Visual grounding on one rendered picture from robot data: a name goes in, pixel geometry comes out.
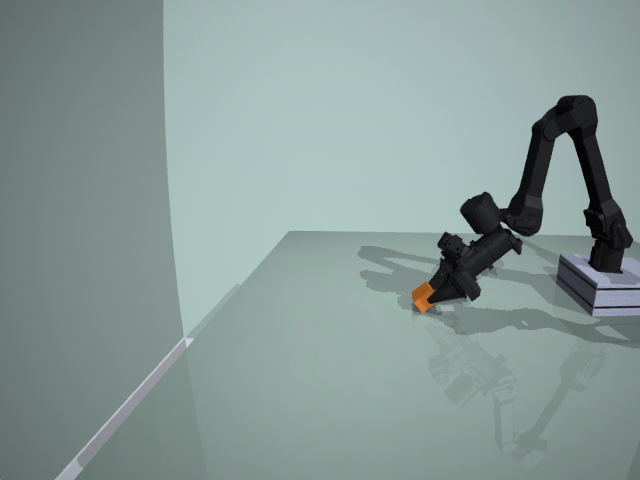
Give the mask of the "orange block with black square face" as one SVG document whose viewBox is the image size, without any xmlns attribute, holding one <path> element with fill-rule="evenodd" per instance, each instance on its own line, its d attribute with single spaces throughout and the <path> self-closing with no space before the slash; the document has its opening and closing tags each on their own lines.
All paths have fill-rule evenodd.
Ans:
<svg viewBox="0 0 640 480">
<path fill-rule="evenodd" d="M 427 281 L 424 282 L 424 284 L 422 284 L 421 286 L 419 286 L 417 289 L 415 289 L 414 291 L 412 291 L 412 297 L 413 297 L 413 301 L 414 303 L 417 305 L 417 308 L 424 313 L 425 311 L 427 311 L 428 309 L 430 309 L 430 307 L 432 307 L 434 304 L 436 303 L 432 303 L 430 304 L 427 301 L 427 298 L 433 293 L 435 292 L 432 287 L 427 283 Z"/>
</svg>

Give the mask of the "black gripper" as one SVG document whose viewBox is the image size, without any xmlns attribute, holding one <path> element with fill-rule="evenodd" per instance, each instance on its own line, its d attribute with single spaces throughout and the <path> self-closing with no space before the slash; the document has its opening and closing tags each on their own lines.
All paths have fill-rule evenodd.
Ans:
<svg viewBox="0 0 640 480">
<path fill-rule="evenodd" d="M 465 294 L 474 301 L 480 296 L 481 288 L 476 283 L 477 276 L 487 267 L 492 269 L 495 259 L 492 257 L 485 245 L 478 239 L 476 242 L 472 240 L 470 244 L 476 246 L 470 257 L 459 266 L 455 261 L 456 257 L 450 255 L 446 251 L 442 251 L 442 259 L 440 268 L 428 284 L 435 291 L 427 301 L 432 303 L 454 300 L 458 298 L 467 298 Z M 471 247 L 472 247 L 471 246 Z"/>
</svg>

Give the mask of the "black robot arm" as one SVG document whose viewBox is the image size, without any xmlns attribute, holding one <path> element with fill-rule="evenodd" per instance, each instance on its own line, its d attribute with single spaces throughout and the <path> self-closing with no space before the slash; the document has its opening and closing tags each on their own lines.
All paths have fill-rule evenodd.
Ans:
<svg viewBox="0 0 640 480">
<path fill-rule="evenodd" d="M 479 240 L 495 261 L 511 249 L 521 255 L 523 242 L 511 230 L 525 237 L 540 230 L 543 218 L 542 192 L 554 142 L 558 136 L 567 133 L 573 139 L 590 198 L 589 208 L 583 211 L 586 226 L 591 229 L 592 237 L 597 239 L 588 264 L 599 272 L 623 274 L 620 267 L 624 249 L 630 248 L 634 239 L 626 227 L 621 208 L 610 192 L 595 134 L 597 123 L 596 104 L 592 98 L 587 95 L 561 97 L 557 105 L 532 126 L 521 185 L 508 208 L 499 209 L 487 192 L 461 205 L 461 215 L 476 234 L 483 234 Z M 503 229 L 500 222 L 507 224 L 511 230 Z M 437 245 L 442 251 L 458 258 L 455 261 L 459 266 L 476 248 L 472 246 L 473 243 L 467 246 L 463 238 L 446 231 Z"/>
</svg>

